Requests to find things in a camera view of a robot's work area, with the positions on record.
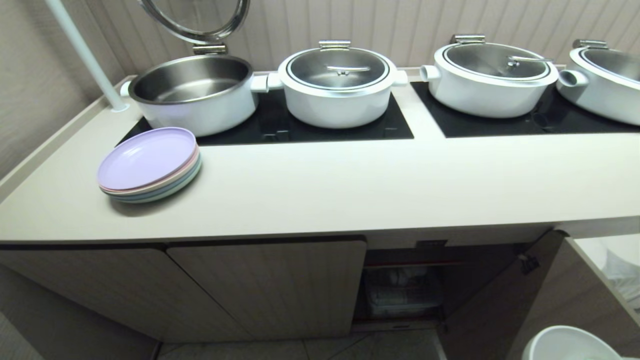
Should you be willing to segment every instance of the purple plate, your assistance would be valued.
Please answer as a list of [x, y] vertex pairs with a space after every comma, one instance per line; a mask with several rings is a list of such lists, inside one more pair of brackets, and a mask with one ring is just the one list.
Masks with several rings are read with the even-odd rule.
[[136, 135], [116, 146], [98, 169], [98, 183], [126, 190], [154, 183], [189, 161], [196, 138], [181, 127], [162, 127]]

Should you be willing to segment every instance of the open cabinet door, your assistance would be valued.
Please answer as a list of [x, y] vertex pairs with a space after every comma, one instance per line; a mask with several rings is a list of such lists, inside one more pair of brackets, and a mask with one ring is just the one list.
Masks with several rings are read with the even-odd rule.
[[640, 357], [637, 316], [571, 239], [550, 231], [527, 254], [540, 267], [525, 275], [515, 261], [446, 320], [440, 340], [448, 360], [520, 360], [529, 340], [553, 325], [579, 327]]

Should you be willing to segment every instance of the stack of plates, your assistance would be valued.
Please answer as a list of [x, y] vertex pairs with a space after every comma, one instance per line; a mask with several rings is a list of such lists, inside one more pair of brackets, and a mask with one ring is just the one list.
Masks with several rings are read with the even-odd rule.
[[100, 164], [100, 190], [132, 204], [165, 198], [185, 187], [200, 171], [196, 138], [179, 127], [162, 127], [118, 145]]

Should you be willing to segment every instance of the cabinet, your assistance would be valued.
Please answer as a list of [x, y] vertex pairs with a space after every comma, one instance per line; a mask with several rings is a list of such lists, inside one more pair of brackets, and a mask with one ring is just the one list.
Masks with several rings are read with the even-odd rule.
[[95, 312], [166, 342], [252, 337], [156, 249], [0, 250], [0, 262]]
[[364, 241], [170, 247], [172, 257], [260, 340], [349, 333]]
[[551, 231], [527, 253], [540, 267], [509, 265], [446, 320], [449, 360], [519, 360], [528, 341], [552, 325], [589, 331], [624, 356], [640, 356], [640, 322], [563, 233]]

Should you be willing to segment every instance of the lid hinge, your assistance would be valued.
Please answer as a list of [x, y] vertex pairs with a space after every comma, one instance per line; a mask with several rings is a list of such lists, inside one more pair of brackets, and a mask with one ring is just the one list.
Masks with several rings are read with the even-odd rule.
[[227, 46], [220, 42], [217, 44], [207, 44], [193, 46], [193, 53], [196, 55], [225, 55], [228, 53]]
[[575, 39], [573, 42], [573, 48], [577, 49], [578, 47], [587, 47], [589, 49], [608, 49], [609, 45], [607, 45], [606, 41], [602, 40]]
[[450, 44], [483, 44], [484, 34], [454, 34]]
[[320, 49], [349, 49], [351, 40], [320, 40]]

